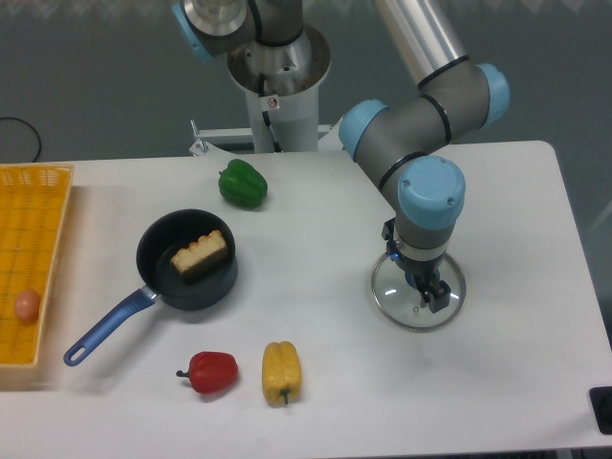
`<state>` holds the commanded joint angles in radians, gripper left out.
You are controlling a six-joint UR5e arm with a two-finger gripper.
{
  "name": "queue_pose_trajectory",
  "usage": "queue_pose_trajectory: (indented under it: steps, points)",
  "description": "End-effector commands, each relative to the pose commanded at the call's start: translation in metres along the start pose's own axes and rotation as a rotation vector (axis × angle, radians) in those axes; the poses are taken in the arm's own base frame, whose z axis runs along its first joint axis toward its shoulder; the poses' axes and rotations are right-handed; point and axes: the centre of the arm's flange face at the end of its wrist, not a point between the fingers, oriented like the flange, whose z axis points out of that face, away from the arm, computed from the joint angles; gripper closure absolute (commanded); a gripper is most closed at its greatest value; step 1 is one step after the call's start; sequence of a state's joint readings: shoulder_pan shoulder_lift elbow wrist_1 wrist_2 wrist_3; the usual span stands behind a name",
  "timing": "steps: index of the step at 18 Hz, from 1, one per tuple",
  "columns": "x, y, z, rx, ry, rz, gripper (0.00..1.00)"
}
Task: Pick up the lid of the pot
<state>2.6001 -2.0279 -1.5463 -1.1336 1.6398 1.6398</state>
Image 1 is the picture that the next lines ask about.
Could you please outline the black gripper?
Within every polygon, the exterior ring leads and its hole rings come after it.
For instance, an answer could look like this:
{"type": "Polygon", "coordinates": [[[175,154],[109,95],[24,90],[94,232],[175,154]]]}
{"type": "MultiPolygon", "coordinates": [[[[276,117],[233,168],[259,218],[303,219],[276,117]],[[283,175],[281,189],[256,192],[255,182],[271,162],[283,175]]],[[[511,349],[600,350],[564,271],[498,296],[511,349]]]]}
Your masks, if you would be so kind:
{"type": "Polygon", "coordinates": [[[385,241],[386,256],[411,278],[412,286],[417,282],[426,284],[427,289],[419,291],[421,306],[428,307],[437,314],[449,305],[451,288],[446,281],[440,280],[439,268],[444,261],[443,247],[432,250],[415,249],[407,245],[395,231],[395,220],[386,221],[382,226],[382,239],[385,241]]]}

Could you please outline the silver blue-capped robot arm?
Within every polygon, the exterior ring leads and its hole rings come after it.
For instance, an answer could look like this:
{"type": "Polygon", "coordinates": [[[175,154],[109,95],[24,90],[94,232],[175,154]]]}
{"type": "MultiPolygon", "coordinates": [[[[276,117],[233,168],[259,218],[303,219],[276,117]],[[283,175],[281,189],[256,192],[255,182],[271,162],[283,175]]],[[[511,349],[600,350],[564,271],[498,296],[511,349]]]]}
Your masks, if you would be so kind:
{"type": "MultiPolygon", "coordinates": [[[[465,179],[437,151],[499,119],[506,78],[471,62],[434,1],[381,1],[378,11],[419,96],[398,110],[370,99],[339,123],[352,160],[392,206],[382,236],[389,261],[416,291],[418,309],[439,313],[453,295],[439,275],[463,209],[465,179]]],[[[224,55],[243,90],[256,152],[312,151],[318,143],[318,86],[331,56],[298,1],[178,1],[173,14],[203,61],[224,55]]]]}

